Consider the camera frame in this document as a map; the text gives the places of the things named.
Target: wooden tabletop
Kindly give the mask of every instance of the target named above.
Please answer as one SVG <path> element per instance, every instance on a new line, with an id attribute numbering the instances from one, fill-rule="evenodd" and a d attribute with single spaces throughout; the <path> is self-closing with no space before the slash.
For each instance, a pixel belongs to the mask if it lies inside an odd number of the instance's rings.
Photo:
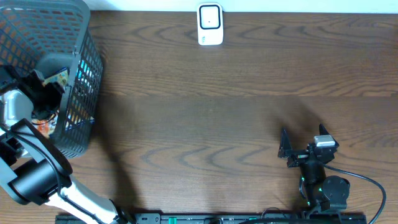
<path id="1" fill-rule="evenodd" d="M 87 153 L 74 175 L 118 205 L 166 213 L 304 206 L 300 171 L 277 158 L 280 129 L 303 149 L 323 123 L 330 163 L 380 182 L 378 223 L 398 223 L 398 16 L 225 13 L 202 47 L 193 12 L 92 12 L 104 75 Z M 373 184 L 351 182 L 368 221 Z M 62 211 L 0 191 L 0 223 L 53 223 Z"/>

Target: black square outline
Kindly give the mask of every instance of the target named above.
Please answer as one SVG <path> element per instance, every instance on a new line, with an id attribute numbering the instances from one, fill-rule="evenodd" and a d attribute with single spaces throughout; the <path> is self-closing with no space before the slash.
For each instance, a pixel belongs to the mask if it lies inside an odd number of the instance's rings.
<path id="1" fill-rule="evenodd" d="M 202 9 L 202 7 L 210 7 L 210 6 L 216 6 L 217 9 L 218 9 L 218 27 L 215 27 L 215 28 L 203 28 L 203 27 L 201 26 L 201 9 Z M 200 6 L 200 7 L 199 7 L 199 26 L 200 26 L 201 29 L 218 29 L 218 28 L 220 28 L 220 27 L 221 27 L 220 7 L 218 7 L 217 5 L 204 5 L 204 6 Z"/>

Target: gray basket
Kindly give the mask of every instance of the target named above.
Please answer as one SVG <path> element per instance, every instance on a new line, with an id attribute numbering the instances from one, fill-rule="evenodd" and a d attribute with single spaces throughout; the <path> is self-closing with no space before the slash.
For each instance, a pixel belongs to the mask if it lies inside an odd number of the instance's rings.
<path id="1" fill-rule="evenodd" d="M 89 20 L 81 0 L 0 1 L 0 65 L 24 75 L 36 68 L 44 77 L 70 69 L 51 135 L 67 157 L 86 151 L 103 72 Z"/>

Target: wood grain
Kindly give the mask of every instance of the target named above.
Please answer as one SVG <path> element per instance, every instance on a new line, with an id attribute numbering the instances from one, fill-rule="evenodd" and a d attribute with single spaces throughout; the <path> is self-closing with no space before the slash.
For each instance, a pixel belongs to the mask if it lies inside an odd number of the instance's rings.
<path id="1" fill-rule="evenodd" d="M 378 223 L 397 223 L 397 16 L 226 13 L 224 26 L 201 47 L 195 13 L 92 12 L 105 72 L 89 149 L 70 160 L 79 180 L 131 210 L 291 209 L 305 202 L 280 129 L 303 148 L 323 123 L 340 143 L 331 166 L 379 181 Z M 370 220 L 380 191 L 344 177 L 348 211 Z M 0 194 L 1 223 L 60 212 Z"/>

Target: white rectangular object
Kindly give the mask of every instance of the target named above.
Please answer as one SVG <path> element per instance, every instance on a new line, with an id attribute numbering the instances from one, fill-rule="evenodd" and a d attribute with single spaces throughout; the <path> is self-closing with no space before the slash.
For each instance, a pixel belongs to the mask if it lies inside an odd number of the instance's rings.
<path id="1" fill-rule="evenodd" d="M 197 19 L 200 45 L 219 45 L 223 42 L 223 8 L 218 3 L 200 4 Z"/>

